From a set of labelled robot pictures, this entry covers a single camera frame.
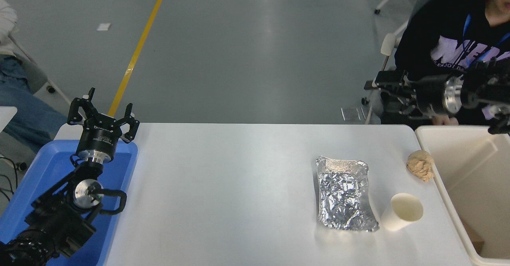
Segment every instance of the yellow floor line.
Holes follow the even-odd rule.
[[[119,107],[120,100],[122,99],[122,96],[124,95],[126,86],[128,85],[129,79],[131,78],[131,73],[133,73],[133,69],[135,68],[136,61],[138,61],[138,56],[140,55],[140,52],[142,52],[142,48],[145,43],[145,39],[147,39],[147,35],[149,34],[149,31],[151,30],[151,26],[153,26],[154,18],[156,17],[156,14],[158,13],[158,10],[159,10],[159,7],[160,7],[162,1],[163,0],[158,0],[158,1],[156,1],[156,4],[154,5],[151,16],[149,17],[149,20],[147,21],[147,24],[145,25],[142,36],[140,37],[140,40],[138,41],[138,45],[136,46],[135,52],[133,53],[133,56],[131,57],[131,61],[129,62],[129,65],[127,66],[126,73],[124,74],[124,77],[122,78],[122,82],[120,82],[120,86],[119,86],[119,89],[117,90],[117,94],[115,95],[112,105],[110,106],[110,110],[108,111],[109,116],[114,117],[115,113],[117,112],[117,108]]]

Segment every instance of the white paper cup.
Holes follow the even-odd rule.
[[[381,215],[381,224],[390,231],[397,231],[417,222],[422,216],[423,206],[418,198],[409,193],[398,193]]]

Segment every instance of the blue plastic bin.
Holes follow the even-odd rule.
[[[7,243],[27,228],[25,217],[33,210],[30,204],[60,179],[74,170],[69,156],[76,151],[78,140],[55,140],[41,148],[29,170],[25,174],[18,190],[0,217],[0,241]],[[104,164],[104,171],[98,181],[104,188],[120,189],[127,193],[128,186],[135,168],[137,146],[132,142],[119,142],[114,160]],[[104,209],[115,209],[118,201],[114,197],[102,200]],[[92,222],[97,231],[71,258],[63,256],[52,259],[48,266],[100,266],[108,255],[118,215],[98,215]]]

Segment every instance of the black cable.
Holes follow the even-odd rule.
[[[69,157],[69,160],[71,161],[71,163],[73,164],[74,167],[78,167],[78,161],[81,161],[82,159],[80,157],[78,157],[77,160],[74,160],[73,156],[78,157],[78,155],[76,153],[74,153],[74,154],[71,154],[71,156]]]
[[[18,167],[16,166],[16,163],[14,163],[12,159],[7,158],[5,156],[0,156],[0,159],[5,159],[12,163],[12,168],[14,169],[14,176],[16,177],[16,189],[18,189]]]
[[[1,190],[1,189],[0,189],[0,193],[2,193],[3,195],[5,195],[5,198],[7,198],[7,200],[8,200],[9,202],[11,202],[11,199],[10,199],[10,198],[9,198],[9,197],[8,197],[8,196],[4,193],[4,191],[3,191],[3,190]]]
[[[14,190],[12,189],[11,179],[7,175],[4,175],[4,174],[0,174],[0,176],[7,178],[7,181],[9,181],[9,186],[11,187],[11,193],[14,194]]]

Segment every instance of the blue lanyard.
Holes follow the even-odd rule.
[[[470,24],[471,24],[471,14],[468,14],[468,16],[466,17],[466,23],[464,23],[464,31],[462,32],[462,49],[464,50],[464,53],[466,54],[466,60],[468,61],[468,67],[471,65],[472,62],[470,62],[468,59],[468,54],[466,53],[466,45],[465,45],[464,41],[466,40],[465,39],[466,31],[468,30]],[[510,37],[510,33],[506,33],[506,35],[504,35],[499,40],[499,42],[497,42],[494,45],[494,47],[498,47],[499,45],[501,45],[501,43],[503,43],[509,37]],[[481,61],[486,55],[487,55],[487,52],[482,53],[479,57],[477,57],[477,61]]]

